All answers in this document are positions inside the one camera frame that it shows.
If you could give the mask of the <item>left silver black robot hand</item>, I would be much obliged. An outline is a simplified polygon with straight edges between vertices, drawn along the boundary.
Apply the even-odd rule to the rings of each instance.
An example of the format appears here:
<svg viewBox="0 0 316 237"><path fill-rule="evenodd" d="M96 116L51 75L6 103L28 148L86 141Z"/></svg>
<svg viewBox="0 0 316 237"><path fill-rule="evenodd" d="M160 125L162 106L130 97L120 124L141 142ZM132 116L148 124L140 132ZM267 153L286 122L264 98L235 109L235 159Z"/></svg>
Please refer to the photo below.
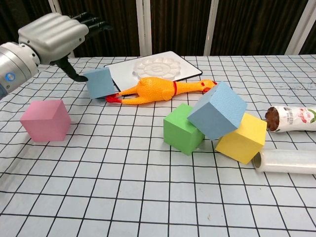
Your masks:
<svg viewBox="0 0 316 237"><path fill-rule="evenodd" d="M110 23L88 12L75 16L52 12L20 28L18 42L29 46L41 64L57 65L74 81L86 82L71 66L68 55L86 39L112 29Z"/></svg>

